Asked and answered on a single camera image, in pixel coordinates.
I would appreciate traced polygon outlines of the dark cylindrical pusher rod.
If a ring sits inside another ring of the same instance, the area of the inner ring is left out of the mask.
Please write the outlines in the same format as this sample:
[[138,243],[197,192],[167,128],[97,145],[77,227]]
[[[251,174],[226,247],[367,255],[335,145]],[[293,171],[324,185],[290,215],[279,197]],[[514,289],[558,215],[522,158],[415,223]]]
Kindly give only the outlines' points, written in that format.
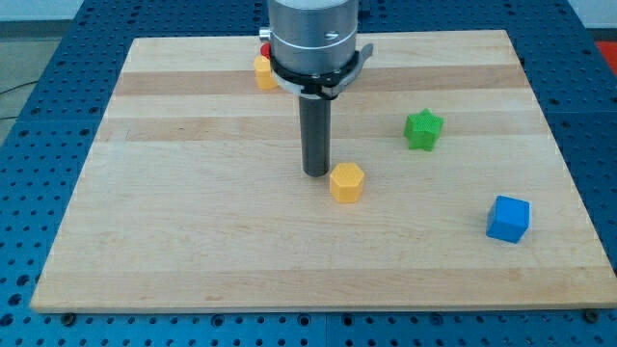
[[330,166],[331,101],[300,97],[299,111],[303,170],[322,176]]

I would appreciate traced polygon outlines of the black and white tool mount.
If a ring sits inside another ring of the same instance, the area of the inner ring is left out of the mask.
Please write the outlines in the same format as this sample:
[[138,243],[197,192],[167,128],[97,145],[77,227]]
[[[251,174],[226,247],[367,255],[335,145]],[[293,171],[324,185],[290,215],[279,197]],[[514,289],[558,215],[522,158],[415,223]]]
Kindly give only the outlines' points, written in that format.
[[270,66],[278,85],[289,93],[307,99],[334,100],[361,74],[365,62],[373,55],[374,45],[356,50],[343,67],[325,74],[301,74],[283,67],[274,56]]

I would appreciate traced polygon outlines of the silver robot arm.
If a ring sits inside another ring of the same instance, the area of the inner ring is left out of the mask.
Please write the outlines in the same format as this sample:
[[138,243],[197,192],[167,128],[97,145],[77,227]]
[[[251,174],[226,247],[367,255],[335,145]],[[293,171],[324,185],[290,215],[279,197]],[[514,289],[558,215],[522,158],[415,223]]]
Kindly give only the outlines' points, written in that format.
[[331,102],[359,77],[373,45],[357,48],[354,0],[268,0],[270,66],[279,86],[298,97],[302,166],[319,177],[330,168]]

